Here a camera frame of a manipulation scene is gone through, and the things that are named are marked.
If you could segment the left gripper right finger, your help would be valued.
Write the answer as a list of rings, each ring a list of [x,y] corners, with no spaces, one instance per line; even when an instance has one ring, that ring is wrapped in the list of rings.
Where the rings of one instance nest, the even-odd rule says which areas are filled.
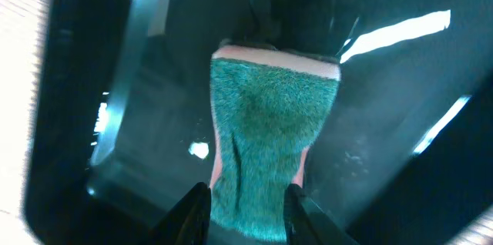
[[[287,245],[358,245],[297,184],[284,192]]]

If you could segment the green and pink sponge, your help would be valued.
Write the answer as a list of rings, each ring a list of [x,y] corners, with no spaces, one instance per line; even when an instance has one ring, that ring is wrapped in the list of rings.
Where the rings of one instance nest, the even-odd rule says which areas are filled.
[[[254,240],[286,240],[285,191],[304,182],[340,80],[337,63],[292,52],[225,45],[213,53],[212,221]]]

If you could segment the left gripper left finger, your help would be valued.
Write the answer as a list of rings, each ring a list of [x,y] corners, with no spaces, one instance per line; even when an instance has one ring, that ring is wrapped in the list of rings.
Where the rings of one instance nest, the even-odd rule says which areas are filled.
[[[149,232],[148,245],[206,245],[211,189],[197,183]]]

